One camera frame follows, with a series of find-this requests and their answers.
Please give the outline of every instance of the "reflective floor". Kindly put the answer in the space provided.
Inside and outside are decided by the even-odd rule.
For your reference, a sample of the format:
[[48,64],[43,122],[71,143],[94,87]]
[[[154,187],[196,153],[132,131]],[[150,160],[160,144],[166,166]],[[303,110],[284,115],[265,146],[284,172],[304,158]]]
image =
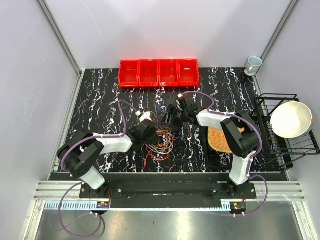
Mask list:
[[[248,203],[248,211],[258,203]],[[65,225],[83,211],[63,211]],[[208,212],[109,211],[103,215],[97,240],[302,240],[295,213],[289,202],[267,202],[257,214],[246,217],[222,217]],[[85,216],[68,229],[88,235],[98,226],[94,216]],[[45,210],[37,240],[73,240],[61,229],[58,211]]]

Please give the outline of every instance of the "red plastic tray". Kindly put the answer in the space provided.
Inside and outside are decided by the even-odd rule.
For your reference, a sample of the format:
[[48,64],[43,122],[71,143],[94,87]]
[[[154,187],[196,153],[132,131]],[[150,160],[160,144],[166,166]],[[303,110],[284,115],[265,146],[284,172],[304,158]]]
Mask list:
[[159,60],[158,74],[159,86],[178,87],[180,77],[178,60]]
[[196,59],[121,60],[118,81],[121,88],[197,87]]
[[141,60],[139,67],[139,87],[158,87],[158,60]]
[[138,87],[139,60],[121,60],[118,81],[121,88]]
[[181,87],[197,87],[199,85],[199,69],[196,59],[180,59],[180,82]]

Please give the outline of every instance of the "white wall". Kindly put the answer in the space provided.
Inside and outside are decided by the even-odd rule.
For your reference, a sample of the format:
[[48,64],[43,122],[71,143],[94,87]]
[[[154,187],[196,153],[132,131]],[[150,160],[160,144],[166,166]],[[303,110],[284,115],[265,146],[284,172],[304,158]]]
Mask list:
[[76,82],[35,0],[0,1],[0,239],[22,239]]
[[186,57],[200,67],[243,67],[262,54],[290,0],[46,2],[81,68]]
[[[314,115],[320,144],[320,1],[302,0],[258,73],[264,93],[296,93]],[[307,156],[290,171],[299,180],[320,236],[320,156]]]

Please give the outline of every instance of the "black wire rack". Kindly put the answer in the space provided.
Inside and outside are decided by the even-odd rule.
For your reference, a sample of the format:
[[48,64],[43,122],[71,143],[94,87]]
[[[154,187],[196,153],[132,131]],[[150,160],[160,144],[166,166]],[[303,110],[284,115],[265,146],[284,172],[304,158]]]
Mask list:
[[[252,119],[263,138],[262,151],[255,157],[251,172],[281,172],[293,168],[293,163],[308,155],[318,155],[319,145],[312,130],[293,139],[276,135],[270,123],[273,112],[286,102],[299,102],[296,94],[265,93],[254,100]],[[221,161],[221,153],[207,144],[207,158],[212,171],[231,170],[232,161]]]

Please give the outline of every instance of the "dish rack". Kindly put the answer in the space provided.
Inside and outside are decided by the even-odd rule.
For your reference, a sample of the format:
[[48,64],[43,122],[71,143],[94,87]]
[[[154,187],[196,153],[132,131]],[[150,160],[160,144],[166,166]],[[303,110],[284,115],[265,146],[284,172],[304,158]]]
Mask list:
[[299,102],[296,94],[264,93],[254,100],[254,111],[251,114],[263,137],[263,150],[257,158],[264,158],[262,164],[255,161],[251,171],[265,169],[285,171],[293,168],[293,163],[307,155],[318,155],[319,145],[313,131],[292,139],[276,135],[270,123],[274,111],[286,102]]

